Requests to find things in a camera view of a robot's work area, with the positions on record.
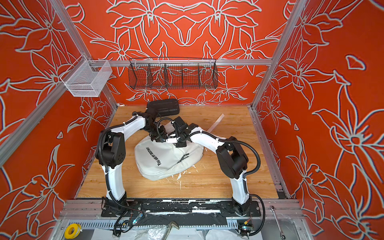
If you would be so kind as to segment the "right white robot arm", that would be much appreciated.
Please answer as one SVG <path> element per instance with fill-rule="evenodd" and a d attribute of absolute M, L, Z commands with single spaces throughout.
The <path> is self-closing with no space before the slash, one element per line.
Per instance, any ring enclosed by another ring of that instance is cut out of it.
<path fill-rule="evenodd" d="M 252 195 L 248 191 L 247 176 L 256 173 L 261 167 L 261 158 L 251 145 L 235 137 L 218 137 L 196 124 L 187 124 L 181 117 L 162 118 L 156 122 L 155 130 L 160 143 L 173 144 L 177 148 L 194 143 L 214 152 L 221 171 L 231 181 L 233 212 L 241 217 L 251 214 Z M 249 158 L 243 147 L 249 148 L 256 157 L 257 165 L 251 171 L 247 170 Z"/>

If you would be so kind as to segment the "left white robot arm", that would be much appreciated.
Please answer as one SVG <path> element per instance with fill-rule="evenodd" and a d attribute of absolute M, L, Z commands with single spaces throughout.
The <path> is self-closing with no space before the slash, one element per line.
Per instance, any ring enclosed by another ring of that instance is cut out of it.
<path fill-rule="evenodd" d="M 126 158 L 126 140 L 137 131 L 149 133 L 152 141 L 164 143 L 166 131 L 158 126 L 160 114 L 155 109 L 145 112 L 134 112 L 128 121 L 101 131 L 98 139 L 96 159 L 102 166 L 106 178 L 107 194 L 103 198 L 105 215 L 121 215 L 132 208 L 133 203 L 127 202 L 127 193 L 123 186 L 122 165 Z"/>

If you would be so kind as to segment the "white student backpack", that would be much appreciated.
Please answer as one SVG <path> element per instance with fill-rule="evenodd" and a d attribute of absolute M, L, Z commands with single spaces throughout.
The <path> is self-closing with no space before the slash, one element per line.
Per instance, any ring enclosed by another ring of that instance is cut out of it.
<path fill-rule="evenodd" d="M 176 137 L 173 122 L 165 125 L 170 137 Z M 201 127 L 192 130 L 191 142 L 184 148 L 174 144 L 151 141 L 145 137 L 135 146 L 135 160 L 139 172 L 151 181 L 161 180 L 186 171 L 203 157 L 205 148 L 216 152 L 224 143 Z"/>

